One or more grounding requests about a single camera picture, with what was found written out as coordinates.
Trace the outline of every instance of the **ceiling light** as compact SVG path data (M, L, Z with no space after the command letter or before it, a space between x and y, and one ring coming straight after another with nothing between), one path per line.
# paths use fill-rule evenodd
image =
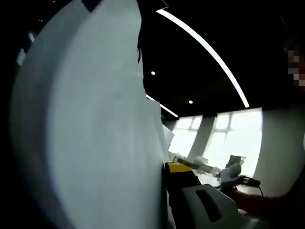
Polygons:
M157 13L163 15L164 17L168 18L172 22L176 23L178 26L180 26L182 29L184 29L186 32L188 32L192 37L194 37L209 53L210 55L217 61L217 63L220 65L220 67L223 69L223 71L227 74L229 79L231 80L233 86L235 87L237 93L239 94L240 98L242 99L244 106L247 108L249 107L248 101L239 86L238 82L236 81L235 77L233 76L230 69L227 67L227 65L224 63L224 61L220 58L220 56L215 52L215 50L198 34L196 33L191 27L189 27L187 24L185 24L180 19L176 18L169 12L166 12L165 10L157 10Z
M149 95L146 95L146 98L155 101L153 98L151 98ZM174 112L172 112L170 109L168 109L167 107L163 106L162 104L160 104L160 107L163 108L165 111L167 111L168 113L170 113L171 115L175 116L176 118L178 118L178 115L176 115Z

